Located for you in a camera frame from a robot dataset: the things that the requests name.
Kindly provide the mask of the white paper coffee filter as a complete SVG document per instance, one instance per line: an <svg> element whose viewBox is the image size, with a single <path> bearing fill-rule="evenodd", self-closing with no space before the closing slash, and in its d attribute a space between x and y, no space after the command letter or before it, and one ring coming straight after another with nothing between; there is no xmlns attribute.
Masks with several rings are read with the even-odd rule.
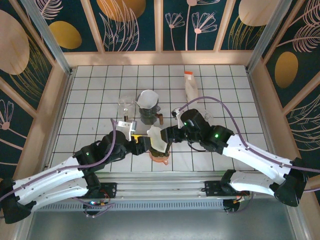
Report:
<svg viewBox="0 0 320 240"><path fill-rule="evenodd" d="M159 95L153 90L147 89L138 95L136 103L142 109L151 109L158 103L158 100Z"/></svg>
<svg viewBox="0 0 320 240"><path fill-rule="evenodd" d="M168 144L162 140L161 128L152 125L147 131L147 136L150 138L151 147L154 150L160 153L166 152Z"/></svg>

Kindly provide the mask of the orange transparent pitcher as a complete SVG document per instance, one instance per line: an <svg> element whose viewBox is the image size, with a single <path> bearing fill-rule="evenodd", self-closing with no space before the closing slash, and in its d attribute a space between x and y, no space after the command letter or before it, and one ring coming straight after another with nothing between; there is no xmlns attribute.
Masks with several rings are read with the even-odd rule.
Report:
<svg viewBox="0 0 320 240"><path fill-rule="evenodd" d="M163 163L164 165L168 165L169 164L169 157L170 157L170 151L169 151L169 156L167 157L153 157L152 154L149 152L149 157L152 161L156 162L156 163Z"/></svg>

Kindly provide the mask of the perforated metal strip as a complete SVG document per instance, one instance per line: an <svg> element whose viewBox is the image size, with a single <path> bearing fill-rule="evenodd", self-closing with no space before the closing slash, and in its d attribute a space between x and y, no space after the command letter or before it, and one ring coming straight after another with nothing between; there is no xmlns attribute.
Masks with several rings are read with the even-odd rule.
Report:
<svg viewBox="0 0 320 240"><path fill-rule="evenodd" d="M222 210L222 199L213 200L147 200L117 201L112 211L162 211L162 210ZM76 201L65 201L46 205L40 212L82 212L103 210L104 207L89 207Z"/></svg>

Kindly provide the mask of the wide aluminium extrusion rail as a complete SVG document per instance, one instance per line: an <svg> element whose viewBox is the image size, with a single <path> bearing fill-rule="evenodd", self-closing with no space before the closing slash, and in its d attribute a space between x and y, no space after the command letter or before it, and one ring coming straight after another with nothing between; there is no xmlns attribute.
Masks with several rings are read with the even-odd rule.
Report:
<svg viewBox="0 0 320 240"><path fill-rule="evenodd" d="M117 183L118 201L203 199L206 181L219 181L221 171L98 172L102 183Z"/></svg>

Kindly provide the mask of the olive green coffee dripper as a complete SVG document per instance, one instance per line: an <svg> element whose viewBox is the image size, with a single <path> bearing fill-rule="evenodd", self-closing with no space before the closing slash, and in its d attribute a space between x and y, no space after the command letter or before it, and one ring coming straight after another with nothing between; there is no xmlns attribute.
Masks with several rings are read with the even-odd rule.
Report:
<svg viewBox="0 0 320 240"><path fill-rule="evenodd" d="M162 157L168 157L170 155L170 152L167 151L167 152L160 152L154 148L151 148L150 149L150 153L153 157L156 157L156 158L162 158Z"/></svg>

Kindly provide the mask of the clear server with wooden handle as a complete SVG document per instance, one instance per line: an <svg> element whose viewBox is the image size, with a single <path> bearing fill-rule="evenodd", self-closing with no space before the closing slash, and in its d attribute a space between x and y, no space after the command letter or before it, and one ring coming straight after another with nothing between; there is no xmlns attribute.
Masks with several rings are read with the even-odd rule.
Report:
<svg viewBox="0 0 320 240"><path fill-rule="evenodd" d="M135 118L136 101L129 96L123 96L118 101L118 118L129 122Z"/></svg>

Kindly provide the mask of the white filter bag orange top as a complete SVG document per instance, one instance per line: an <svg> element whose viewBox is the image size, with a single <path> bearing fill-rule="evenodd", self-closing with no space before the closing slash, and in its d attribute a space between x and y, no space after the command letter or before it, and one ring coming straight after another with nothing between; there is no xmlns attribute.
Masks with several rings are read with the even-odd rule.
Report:
<svg viewBox="0 0 320 240"><path fill-rule="evenodd" d="M197 81L192 71L184 72L184 85L185 85L186 99L188 102L200 96Z"/></svg>

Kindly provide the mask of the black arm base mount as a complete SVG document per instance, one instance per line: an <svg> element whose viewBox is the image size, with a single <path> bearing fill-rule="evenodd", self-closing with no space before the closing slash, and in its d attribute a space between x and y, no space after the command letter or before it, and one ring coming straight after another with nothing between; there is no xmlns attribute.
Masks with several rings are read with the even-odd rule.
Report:
<svg viewBox="0 0 320 240"><path fill-rule="evenodd" d="M77 196L79 199L114 199L117 194L116 182L102 182L100 185L91 187L83 196Z"/></svg>
<svg viewBox="0 0 320 240"><path fill-rule="evenodd" d="M204 187L201 189L207 197L241 197L250 196L249 191L237 191L228 183L220 181L205 181Z"/></svg>

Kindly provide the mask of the grey server with wooden handle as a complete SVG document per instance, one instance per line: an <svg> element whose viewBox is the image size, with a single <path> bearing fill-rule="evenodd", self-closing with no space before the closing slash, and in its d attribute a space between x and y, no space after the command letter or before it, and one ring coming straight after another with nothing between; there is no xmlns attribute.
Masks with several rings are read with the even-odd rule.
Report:
<svg viewBox="0 0 320 240"><path fill-rule="evenodd" d="M159 121L161 126L164 124L164 117L162 113L156 113L151 116L141 115L140 120L145 125L153 125L156 121Z"/></svg>

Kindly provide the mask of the clear glass coffee dripper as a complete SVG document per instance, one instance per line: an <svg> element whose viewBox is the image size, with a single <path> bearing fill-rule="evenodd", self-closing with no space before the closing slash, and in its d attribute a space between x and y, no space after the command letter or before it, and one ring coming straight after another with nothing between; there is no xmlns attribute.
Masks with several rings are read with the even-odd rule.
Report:
<svg viewBox="0 0 320 240"><path fill-rule="evenodd" d="M201 108L197 108L196 110L198 110L198 112L202 115L205 121L210 122L211 120L214 119L213 115L209 111Z"/></svg>

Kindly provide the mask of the aluminium corner post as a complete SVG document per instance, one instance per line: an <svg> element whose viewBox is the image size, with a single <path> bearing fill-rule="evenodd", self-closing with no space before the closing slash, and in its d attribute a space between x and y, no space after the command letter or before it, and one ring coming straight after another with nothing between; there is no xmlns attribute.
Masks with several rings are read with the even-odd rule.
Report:
<svg viewBox="0 0 320 240"><path fill-rule="evenodd" d="M246 66L246 73L248 75L250 75L253 72L259 60L261 59L261 56L267 48L267 45L274 36L284 16L288 12L292 1L293 0L280 0L279 3L276 5L275 10L271 15L266 27L264 28L260 38L258 39L257 44Z"/></svg>
<svg viewBox="0 0 320 240"><path fill-rule="evenodd" d="M39 30L44 41L60 67L67 74L71 74L71 67L68 64L62 49L58 45L53 32L50 30L46 20L54 20L63 9L62 0L20 0L24 9Z"/></svg>

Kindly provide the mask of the grey plastic coffee dripper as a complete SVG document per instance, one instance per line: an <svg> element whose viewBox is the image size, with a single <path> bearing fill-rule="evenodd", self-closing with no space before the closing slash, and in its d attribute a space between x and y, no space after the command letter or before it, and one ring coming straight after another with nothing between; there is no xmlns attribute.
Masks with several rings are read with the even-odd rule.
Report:
<svg viewBox="0 0 320 240"><path fill-rule="evenodd" d="M150 108L150 109L144 109L144 108L140 108L140 107L138 106L138 110L139 110L139 113L140 113L140 117L141 117L141 115L144 115L144 116L152 116L152 115L157 114L157 112L159 112L160 109L161 109L158 104L159 104L159 101L158 101L158 103L157 103L154 107L152 107L152 108Z"/></svg>

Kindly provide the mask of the aluminium table edge rail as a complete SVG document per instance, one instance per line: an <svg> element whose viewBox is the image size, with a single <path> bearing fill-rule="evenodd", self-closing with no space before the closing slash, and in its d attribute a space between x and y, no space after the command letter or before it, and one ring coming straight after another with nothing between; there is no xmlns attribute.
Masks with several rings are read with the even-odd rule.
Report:
<svg viewBox="0 0 320 240"><path fill-rule="evenodd" d="M64 83L62 84L62 90L60 96L57 98L57 104L54 107L53 124L48 135L46 146L43 152L41 170L46 170L50 166L51 155L55 146L55 142L59 133L62 118L64 116L67 100L71 91L71 85L74 81L76 68L70 69L70 73Z"/></svg>
<svg viewBox="0 0 320 240"><path fill-rule="evenodd" d="M267 125L266 116L263 111L262 104L261 104L260 98L258 96L258 91L256 90L256 86L255 86L253 77L249 73L247 74L247 77L248 77L250 88L252 90L252 96L253 96L253 99L254 99L254 102L256 105L257 114L258 114L258 117L259 117L259 120L261 123L261 127L262 127L262 131L263 131L264 138L266 141L267 149L270 153L276 154L275 147L274 147L274 144L273 144L273 141L271 138L271 133L270 133L269 127Z"/></svg>

